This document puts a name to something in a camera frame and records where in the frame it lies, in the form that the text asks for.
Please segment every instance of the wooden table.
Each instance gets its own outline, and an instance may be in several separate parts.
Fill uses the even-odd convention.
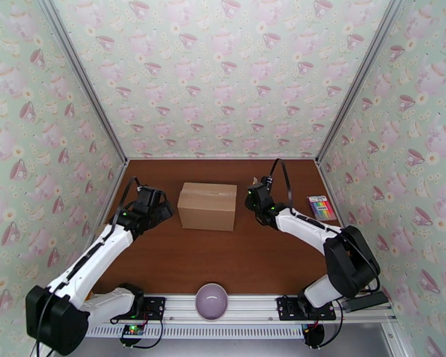
[[[323,256],[301,240],[260,226],[244,207],[253,176],[267,176],[271,160],[148,160],[131,161],[111,208],[117,208],[131,176],[164,190],[175,215],[145,232],[126,249],[96,283],[105,293],[120,283],[133,283],[146,293],[196,293],[208,282],[228,293],[296,294],[326,273]],[[307,196],[326,195],[313,161],[286,161],[295,208],[313,216]],[[285,202],[287,192],[280,166],[274,174],[272,196]],[[185,181],[236,184],[237,206],[233,232],[182,229],[178,195]],[[135,200],[133,186],[126,203]]]

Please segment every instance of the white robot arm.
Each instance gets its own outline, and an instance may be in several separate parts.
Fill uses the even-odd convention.
[[[112,223],[47,288],[34,286],[27,294],[27,333],[37,340],[37,350],[38,343],[43,342],[61,355],[68,355],[81,343],[88,329],[136,308],[136,291],[140,290],[128,284],[85,301],[99,277],[124,249],[146,230],[173,215],[163,191],[133,180],[138,185],[137,200],[125,208],[119,207]],[[121,203],[130,185],[129,182]]]
[[[246,207],[253,211],[256,220],[263,226],[283,231],[313,246],[325,257],[327,274],[303,289],[298,305],[303,317],[309,319],[313,312],[340,297],[354,298],[374,278],[380,267],[359,229],[348,226],[340,228],[321,223],[297,212],[290,205],[275,203],[271,198],[272,172],[262,177],[259,183],[248,187]],[[282,168],[291,199],[285,165]]]

